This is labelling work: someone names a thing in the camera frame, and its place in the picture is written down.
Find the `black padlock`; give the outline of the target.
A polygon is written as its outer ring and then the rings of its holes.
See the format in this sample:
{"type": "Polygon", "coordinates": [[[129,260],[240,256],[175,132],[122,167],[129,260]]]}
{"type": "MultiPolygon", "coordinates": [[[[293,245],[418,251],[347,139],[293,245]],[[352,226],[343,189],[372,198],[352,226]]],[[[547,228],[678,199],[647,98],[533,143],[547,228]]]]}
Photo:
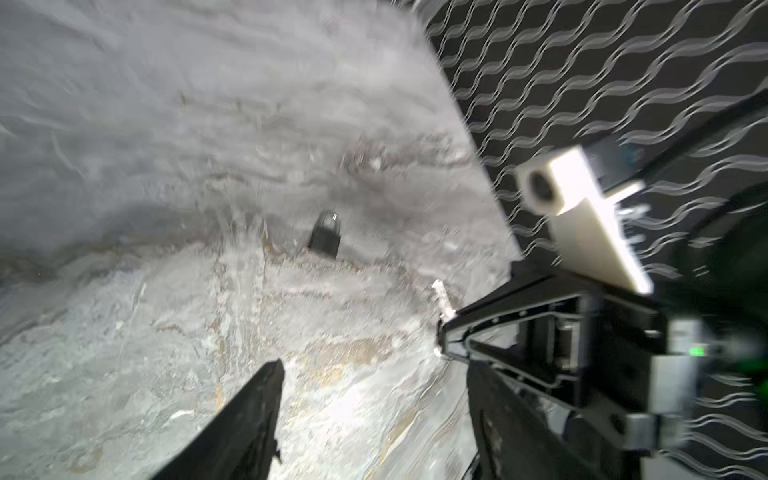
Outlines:
{"type": "Polygon", "coordinates": [[[340,243],[339,215],[331,210],[321,212],[313,226],[307,248],[312,252],[336,259],[340,243]]]}

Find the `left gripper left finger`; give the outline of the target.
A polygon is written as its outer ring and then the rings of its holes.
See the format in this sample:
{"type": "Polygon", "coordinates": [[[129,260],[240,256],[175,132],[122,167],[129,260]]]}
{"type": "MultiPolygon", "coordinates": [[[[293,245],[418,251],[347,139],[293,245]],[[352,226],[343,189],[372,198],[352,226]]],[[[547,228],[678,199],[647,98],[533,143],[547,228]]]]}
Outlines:
{"type": "Polygon", "coordinates": [[[156,479],[266,479],[280,457],[275,436],[285,377],[265,363],[156,479]]]}

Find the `key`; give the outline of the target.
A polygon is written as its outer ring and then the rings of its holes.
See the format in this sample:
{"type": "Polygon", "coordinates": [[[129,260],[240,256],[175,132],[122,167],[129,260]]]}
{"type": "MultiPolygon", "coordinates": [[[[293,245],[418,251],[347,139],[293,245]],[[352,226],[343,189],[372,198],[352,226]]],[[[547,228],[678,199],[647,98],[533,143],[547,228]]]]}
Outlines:
{"type": "Polygon", "coordinates": [[[443,281],[436,279],[431,288],[439,310],[440,320],[443,322],[453,320],[456,317],[456,310],[453,308],[443,281]]]}

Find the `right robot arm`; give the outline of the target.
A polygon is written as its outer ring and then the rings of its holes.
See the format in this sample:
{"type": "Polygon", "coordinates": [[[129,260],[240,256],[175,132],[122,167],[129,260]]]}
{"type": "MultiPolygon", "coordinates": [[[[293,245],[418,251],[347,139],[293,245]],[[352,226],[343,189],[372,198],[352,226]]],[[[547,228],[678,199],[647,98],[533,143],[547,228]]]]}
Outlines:
{"type": "Polygon", "coordinates": [[[767,398],[767,187],[683,237],[659,296],[564,267],[520,272],[437,334],[449,358],[576,411],[617,449],[686,441],[700,380],[729,372],[767,398]]]}

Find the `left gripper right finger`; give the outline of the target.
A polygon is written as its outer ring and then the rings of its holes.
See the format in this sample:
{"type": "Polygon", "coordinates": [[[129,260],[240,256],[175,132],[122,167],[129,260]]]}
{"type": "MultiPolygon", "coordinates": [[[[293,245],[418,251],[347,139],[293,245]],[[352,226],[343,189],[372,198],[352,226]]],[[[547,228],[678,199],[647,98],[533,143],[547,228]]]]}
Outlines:
{"type": "Polygon", "coordinates": [[[469,479],[598,479],[487,364],[467,370],[477,454],[469,479]]]}

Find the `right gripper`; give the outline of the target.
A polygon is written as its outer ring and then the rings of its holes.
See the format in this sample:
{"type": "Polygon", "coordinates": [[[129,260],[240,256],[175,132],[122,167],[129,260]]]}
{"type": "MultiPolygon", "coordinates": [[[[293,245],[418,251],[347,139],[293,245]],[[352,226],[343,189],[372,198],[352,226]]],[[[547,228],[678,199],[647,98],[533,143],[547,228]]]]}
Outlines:
{"type": "Polygon", "coordinates": [[[692,309],[617,291],[600,305],[598,282],[560,269],[513,276],[437,332],[443,356],[584,406],[613,447],[645,453],[683,443],[712,339],[692,309]]]}

